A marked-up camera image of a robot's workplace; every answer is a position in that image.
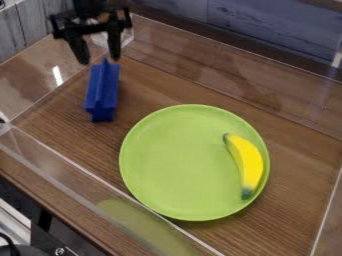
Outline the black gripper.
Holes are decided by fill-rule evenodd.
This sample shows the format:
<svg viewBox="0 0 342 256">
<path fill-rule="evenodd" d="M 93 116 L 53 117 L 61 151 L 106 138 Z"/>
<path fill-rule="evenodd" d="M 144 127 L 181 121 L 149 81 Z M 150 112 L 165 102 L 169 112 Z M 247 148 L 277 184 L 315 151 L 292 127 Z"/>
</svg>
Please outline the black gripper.
<svg viewBox="0 0 342 256">
<path fill-rule="evenodd" d="M 132 28 L 129 8 L 126 6 L 104 7 L 101 10 L 73 9 L 49 16 L 52 35 L 64 39 L 80 64 L 89 63 L 89 49 L 82 35 L 105 32 L 110 58 L 120 58 L 121 39 L 125 29 Z"/>
</svg>

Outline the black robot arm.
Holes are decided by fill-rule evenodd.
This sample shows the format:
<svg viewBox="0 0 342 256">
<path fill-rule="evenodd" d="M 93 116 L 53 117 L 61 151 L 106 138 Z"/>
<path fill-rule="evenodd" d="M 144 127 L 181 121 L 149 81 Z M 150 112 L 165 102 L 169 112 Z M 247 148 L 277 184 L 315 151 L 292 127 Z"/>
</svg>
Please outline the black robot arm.
<svg viewBox="0 0 342 256">
<path fill-rule="evenodd" d="M 62 39 L 80 64 L 89 64 L 89 49 L 84 35 L 106 33 L 109 55 L 121 55 L 121 33 L 132 28 L 129 7 L 125 0 L 72 0 L 73 9 L 49 15 L 52 36 Z"/>
</svg>

